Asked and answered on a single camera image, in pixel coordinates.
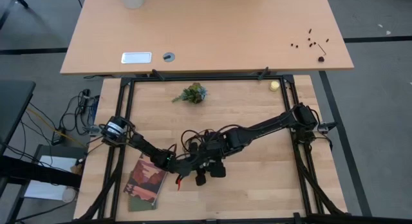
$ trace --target wire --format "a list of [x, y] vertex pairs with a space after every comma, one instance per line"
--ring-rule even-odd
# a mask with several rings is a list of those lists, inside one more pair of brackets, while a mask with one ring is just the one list
[[73, 131], [73, 130], [76, 128], [76, 127], [73, 127], [73, 128], [71, 128], [71, 129], [67, 128], [67, 127], [64, 125], [64, 117], [65, 117], [66, 115], [75, 115], [75, 113], [67, 113], [67, 112], [68, 112], [68, 110], [69, 110], [69, 108], [70, 108], [71, 103], [72, 103], [73, 100], [74, 100], [75, 98], [77, 98], [77, 97], [79, 97], [79, 96], [76, 95], [76, 96], [72, 97], [72, 98], [69, 100], [69, 103], [68, 103], [68, 105], [67, 105], [67, 108], [66, 108], [66, 110], [64, 111], [63, 115], [60, 117], [60, 120], [59, 120], [59, 127], [63, 127], [63, 128], [65, 128], [67, 131]]
[[33, 129], [32, 127], [30, 127], [29, 125], [25, 124], [23, 121], [21, 122], [24, 126], [26, 126], [28, 129], [34, 131], [35, 133], [37, 133], [39, 136], [42, 136], [42, 134], [40, 134], [38, 131], [36, 131], [35, 129]]
[[100, 140], [101, 138], [103, 138], [103, 136], [99, 136], [99, 137], [96, 138], [96, 139], [90, 140], [89, 142], [86, 143], [86, 146], [89, 146], [90, 143], [93, 143], [93, 142], [96, 141], [96, 140]]
[[186, 130], [186, 131], [184, 131], [184, 132], [182, 133], [182, 135], [180, 136], [180, 141], [181, 141], [181, 143], [182, 143], [183, 151], [185, 151], [185, 152], [189, 152], [188, 148], [186, 148], [186, 145], [185, 145], [185, 143], [187, 143], [187, 141], [188, 141], [189, 139], [186, 140], [185, 143], [183, 143], [183, 136], [185, 135], [185, 133], [188, 133], [188, 132], [192, 132], [192, 133], [196, 134], [196, 136], [190, 137], [190, 139], [192, 139], [192, 138], [197, 138], [201, 143], [204, 143], [203, 140], [200, 140], [200, 139], [198, 138], [198, 137], [201, 137], [201, 134], [199, 134], [198, 132], [193, 131], [193, 130]]
[[16, 219], [15, 221], [8, 222], [8, 223], [6, 223], [6, 224], [17, 223], [17, 222], [20, 222], [20, 221], [23, 221], [23, 220], [26, 220], [26, 219], [29, 219], [29, 218], [33, 218], [33, 217], [36, 217], [36, 216], [40, 216], [40, 215], [42, 215], [42, 214], [47, 214], [47, 213], [49, 213], [49, 212], [53, 212], [53, 211], [55, 211], [55, 210], [57, 210], [57, 209], [59, 209], [59, 208], [62, 208], [62, 207], [65, 207], [65, 206], [71, 204], [73, 201], [71, 201], [71, 202], [69, 202], [69, 203], [65, 203], [65, 204], [63, 204], [63, 205], [59, 205], [58, 207], [54, 207], [54, 208], [52, 208], [52, 209], [50, 209], [50, 210], [46, 210], [46, 211], [43, 211], [43, 212], [39, 212], [39, 213], [37, 213], [37, 214], [32, 214], [32, 215], [29, 215], [29, 216], [26, 216], [26, 217], [23, 217], [23, 218]]
[[177, 144], [172, 144], [172, 146], [170, 146], [167, 150], [170, 150], [172, 147], [174, 147], [173, 152], [176, 154], [176, 150], [178, 148]]
[[57, 129], [56, 125], [54, 124], [54, 122], [51, 120], [51, 118], [49, 118], [46, 114], [44, 114], [43, 111], [41, 111], [39, 108], [37, 108], [34, 104], [32, 104], [31, 102], [29, 102], [30, 105], [32, 105], [32, 107], [34, 107], [36, 110], [38, 110], [40, 113], [42, 113], [52, 124], [54, 129]]
[[82, 2], [80, 2], [80, 0], [77, 0], [79, 2], [79, 5], [81, 8], [83, 8]]
[[328, 142], [329, 142], [329, 146], [332, 148], [332, 147], [333, 147], [332, 141], [331, 141], [326, 135], [324, 135], [323, 133], [321, 133], [321, 132], [319, 131], [319, 125], [321, 124], [321, 119], [319, 118], [319, 114], [318, 114], [314, 109], [310, 109], [310, 111], [313, 112], [313, 113], [315, 113], [315, 115], [316, 115], [316, 119], [317, 119], [317, 123], [318, 123], [318, 125], [317, 125], [317, 132], [318, 132], [319, 134], [323, 135], [323, 137], [316, 137], [316, 138], [324, 138], [324, 139], [327, 139]]
[[32, 109], [27, 108], [27, 110], [30, 111], [31, 113], [33, 113], [35, 116], [37, 116], [37, 118], [40, 118], [40, 120], [41, 120], [42, 122], [44, 122], [44, 124], [46, 124], [46, 126], [48, 126], [52, 131], [56, 132], [58, 135], [64, 136], [64, 137], [68, 138], [69, 140], [75, 142], [76, 144], [79, 144], [79, 145], [82, 146], [82, 147], [86, 147], [84, 144], [80, 143], [78, 140], [76, 140], [76, 139], [74, 139], [74, 138], [72, 138], [72, 137], [70, 137], [70, 136], [68, 136], [68, 135], [65, 135], [65, 134], [61, 133], [60, 131], [54, 129], [51, 125], [49, 125], [49, 124], [43, 119], [42, 116], [40, 116], [38, 113], [36, 113], [36, 112], [33, 111]]
[[102, 146], [104, 143], [99, 144], [98, 146], [96, 146], [95, 148], [93, 148], [92, 150], [90, 150], [89, 152], [86, 153], [86, 156], [88, 156], [92, 151], [94, 151], [96, 148]]
[[23, 152], [26, 153], [26, 129], [24, 128], [23, 121], [20, 120], [20, 123], [21, 123], [21, 127], [23, 128], [23, 134], [24, 134], [24, 147], [23, 147]]
[[43, 136], [43, 138], [46, 140], [46, 142], [48, 143], [48, 145], [49, 145], [49, 154], [50, 154], [50, 161], [51, 161], [51, 164], [53, 164], [53, 158], [52, 158], [52, 143], [50, 143], [49, 141], [48, 141], [48, 139], [46, 138], [46, 136], [44, 135], [44, 133], [43, 133], [43, 130], [33, 121], [33, 119], [31, 118], [31, 116], [30, 116], [30, 114], [26, 111], [26, 114], [27, 114], [27, 116], [28, 116], [28, 118], [30, 119], [30, 121], [32, 121], [32, 123], [37, 127], [37, 128], [39, 128], [39, 130], [40, 130], [40, 133], [41, 133], [41, 136]]

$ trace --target yellow ball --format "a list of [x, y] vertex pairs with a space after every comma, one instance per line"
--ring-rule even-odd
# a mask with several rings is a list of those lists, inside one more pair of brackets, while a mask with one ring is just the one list
[[279, 89], [279, 87], [280, 87], [280, 84], [279, 84], [278, 81], [272, 81], [272, 82], [270, 83], [269, 89], [270, 89], [271, 91], [277, 91], [277, 89]]

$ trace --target green succulent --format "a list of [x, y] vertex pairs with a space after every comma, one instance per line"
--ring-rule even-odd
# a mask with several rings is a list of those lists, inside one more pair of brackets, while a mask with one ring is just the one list
[[183, 89], [182, 94], [174, 98], [172, 102], [183, 100], [193, 104], [198, 104], [199, 102], [203, 101], [203, 99], [205, 99], [206, 94], [207, 90], [203, 86], [201, 86], [199, 82], [195, 82], [192, 86]]

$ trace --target wooden table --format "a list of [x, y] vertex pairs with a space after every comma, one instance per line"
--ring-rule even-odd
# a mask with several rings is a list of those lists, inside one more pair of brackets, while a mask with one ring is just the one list
[[[151, 52], [151, 63], [122, 64], [124, 52]], [[176, 59], [165, 62], [167, 52]], [[324, 62], [318, 62], [320, 56]], [[266, 67], [353, 68], [327, 0], [145, 0], [134, 10], [121, 0], [85, 0], [61, 73], [216, 73]]]
[[[171, 100], [191, 83], [136, 83], [130, 120], [136, 125], [138, 132], [154, 146], [168, 148], [177, 143], [180, 150], [180, 135], [186, 129], [219, 129], [227, 124], [251, 126], [285, 111], [280, 90], [269, 91], [270, 81], [267, 80], [203, 81], [201, 84], [207, 88], [208, 95], [201, 104], [172, 103]], [[295, 85], [299, 100], [319, 111], [310, 76], [295, 76]], [[96, 124], [105, 124], [115, 114], [119, 87], [120, 79], [104, 81]], [[123, 108], [126, 106], [126, 99], [127, 95], [124, 97]], [[100, 143], [93, 142], [90, 147], [94, 148], [97, 144]], [[312, 146], [319, 185], [338, 208], [346, 210], [328, 142], [316, 140]], [[121, 191], [140, 154], [136, 149], [126, 148]], [[102, 187], [107, 156], [108, 147], [105, 145], [88, 156], [75, 218], [84, 214], [97, 197]], [[168, 174], [158, 197], [156, 210], [128, 212], [129, 195], [120, 192], [117, 221], [284, 218], [292, 217], [293, 212], [304, 215], [288, 130], [253, 141], [242, 152], [225, 159], [224, 164], [227, 169], [225, 178], [208, 176], [207, 183], [197, 187], [195, 174], [192, 173], [182, 181], [180, 191], [177, 191], [174, 183], [176, 175]], [[113, 188], [108, 196], [107, 216], [112, 194]], [[311, 190], [309, 194], [315, 211]]]

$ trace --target desk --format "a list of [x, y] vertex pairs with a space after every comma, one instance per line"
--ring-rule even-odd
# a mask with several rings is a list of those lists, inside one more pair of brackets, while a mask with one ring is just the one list
[[[319, 111], [310, 76], [294, 76], [294, 79], [299, 100]], [[201, 104], [192, 105], [171, 102], [191, 82], [137, 82], [130, 120], [154, 146], [168, 148], [178, 143], [180, 150], [180, 135], [186, 129], [219, 129], [233, 123], [250, 126], [283, 112], [281, 92], [269, 91], [269, 83], [267, 80], [202, 81], [208, 96]], [[105, 124], [115, 114], [119, 87], [120, 79], [104, 80], [96, 124]], [[346, 210], [327, 141], [316, 140], [312, 147], [319, 185], [338, 208]], [[84, 214], [97, 197], [107, 156], [108, 147], [103, 146], [88, 156], [75, 218]], [[139, 156], [140, 151], [126, 148], [121, 191]], [[196, 186], [195, 174], [192, 173], [182, 181], [181, 189], [177, 191], [176, 175], [168, 174], [156, 210], [128, 212], [128, 195], [120, 192], [116, 220], [284, 218], [291, 217], [293, 212], [304, 214], [288, 130], [253, 141], [241, 153], [225, 159], [224, 163], [227, 177], [207, 177], [207, 183], [201, 187]], [[106, 216], [110, 212], [112, 195], [113, 190], [108, 195]], [[313, 198], [310, 201], [315, 211]]]
[[[317, 44], [309, 47], [311, 42]], [[327, 53], [323, 63], [318, 62], [324, 55], [319, 45]], [[124, 52], [151, 52], [152, 61], [121, 64]], [[165, 62], [167, 52], [176, 59]], [[135, 10], [121, 0], [85, 0], [61, 73], [216, 73], [266, 67], [353, 68], [327, 0], [145, 0]]]

